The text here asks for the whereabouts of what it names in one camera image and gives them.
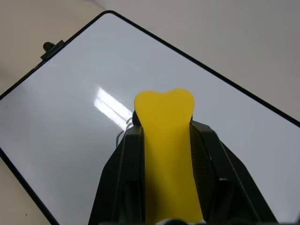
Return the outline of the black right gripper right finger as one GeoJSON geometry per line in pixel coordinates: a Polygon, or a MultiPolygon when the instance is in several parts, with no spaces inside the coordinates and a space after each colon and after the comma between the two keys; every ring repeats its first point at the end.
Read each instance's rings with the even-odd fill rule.
{"type": "Polygon", "coordinates": [[[204,221],[210,225],[277,224],[242,161],[209,126],[189,125],[193,175],[204,221]]]}

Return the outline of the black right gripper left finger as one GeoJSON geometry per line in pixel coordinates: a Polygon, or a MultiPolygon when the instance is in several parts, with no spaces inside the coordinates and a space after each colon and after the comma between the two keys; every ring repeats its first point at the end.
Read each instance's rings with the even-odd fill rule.
{"type": "Polygon", "coordinates": [[[144,223],[144,134],[141,126],[133,126],[102,170],[88,225],[144,223]]]}

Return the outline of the yellow whiteboard eraser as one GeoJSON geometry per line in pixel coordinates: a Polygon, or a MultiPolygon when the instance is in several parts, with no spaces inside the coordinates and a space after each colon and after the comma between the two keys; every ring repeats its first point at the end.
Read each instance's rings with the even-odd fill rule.
{"type": "Polygon", "coordinates": [[[134,108],[144,133],[146,222],[202,221],[196,190],[189,125],[193,95],[185,89],[143,91],[134,108]]]}

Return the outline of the black-framed whiteboard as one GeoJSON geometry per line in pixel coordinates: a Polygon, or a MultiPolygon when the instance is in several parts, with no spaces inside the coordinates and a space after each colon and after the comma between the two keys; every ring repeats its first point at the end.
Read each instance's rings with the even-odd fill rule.
{"type": "Polygon", "coordinates": [[[52,225],[87,225],[135,96],[185,88],[280,222],[300,217],[300,123],[114,11],[0,95],[0,154],[52,225]]]}

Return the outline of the black whiteboard frame clip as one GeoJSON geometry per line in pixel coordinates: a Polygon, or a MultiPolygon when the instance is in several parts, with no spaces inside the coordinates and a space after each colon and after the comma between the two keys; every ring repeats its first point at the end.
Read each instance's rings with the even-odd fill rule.
{"type": "Polygon", "coordinates": [[[57,44],[45,42],[43,44],[43,49],[45,53],[40,57],[42,61],[51,58],[57,51],[59,51],[64,46],[64,44],[65,42],[63,40],[59,41],[57,44]]]}

